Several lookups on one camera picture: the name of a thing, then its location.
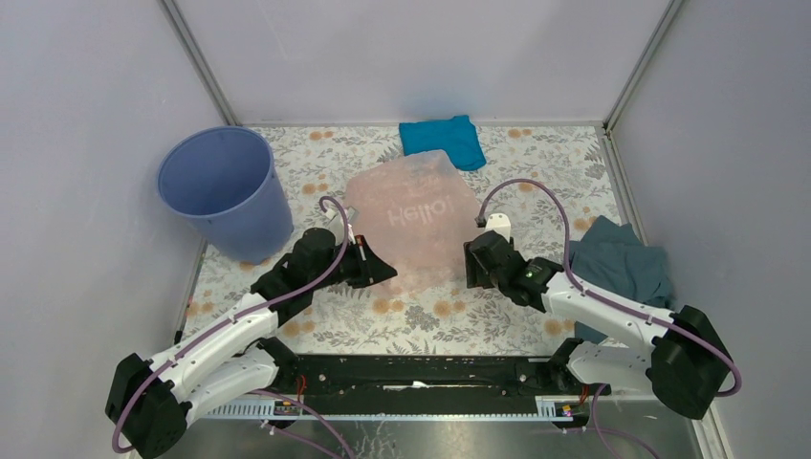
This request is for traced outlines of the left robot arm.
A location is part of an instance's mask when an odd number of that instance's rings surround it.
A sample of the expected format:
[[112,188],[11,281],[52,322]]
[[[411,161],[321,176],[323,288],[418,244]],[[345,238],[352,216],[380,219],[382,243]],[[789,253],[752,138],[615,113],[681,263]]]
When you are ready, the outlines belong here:
[[339,242],[328,229],[306,230],[219,320],[148,359],[131,354],[118,363],[104,409],[114,450],[157,458],[216,406],[266,386],[288,391],[295,365],[258,342],[307,309],[319,289],[366,288],[396,274],[361,235]]

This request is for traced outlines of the pink plastic trash bag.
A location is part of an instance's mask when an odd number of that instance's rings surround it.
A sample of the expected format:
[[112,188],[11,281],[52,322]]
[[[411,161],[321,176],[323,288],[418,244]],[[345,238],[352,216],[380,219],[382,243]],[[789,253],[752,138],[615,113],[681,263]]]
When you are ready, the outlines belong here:
[[479,229],[479,201],[443,150],[395,159],[349,180],[352,227],[398,274],[371,288],[393,298],[465,278],[463,244]]

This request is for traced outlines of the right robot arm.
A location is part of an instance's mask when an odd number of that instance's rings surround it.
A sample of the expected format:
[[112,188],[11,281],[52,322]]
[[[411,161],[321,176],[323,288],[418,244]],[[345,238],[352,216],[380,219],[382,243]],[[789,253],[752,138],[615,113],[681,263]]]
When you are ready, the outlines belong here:
[[570,318],[621,343],[604,349],[568,341],[561,360],[548,369],[549,382],[560,393],[605,383],[651,393],[673,412],[700,420],[732,371],[722,339],[694,307],[671,312],[572,282],[561,265],[524,258],[493,230],[465,243],[463,253],[469,287],[496,288],[517,306]]

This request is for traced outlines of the blue plastic trash bin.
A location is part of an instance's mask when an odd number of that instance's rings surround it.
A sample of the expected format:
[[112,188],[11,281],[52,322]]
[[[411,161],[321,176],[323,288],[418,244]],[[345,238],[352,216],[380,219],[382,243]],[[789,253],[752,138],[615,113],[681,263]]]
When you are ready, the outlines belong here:
[[294,223],[268,142],[220,126],[174,146],[156,178],[162,201],[226,257],[259,264],[289,241]]

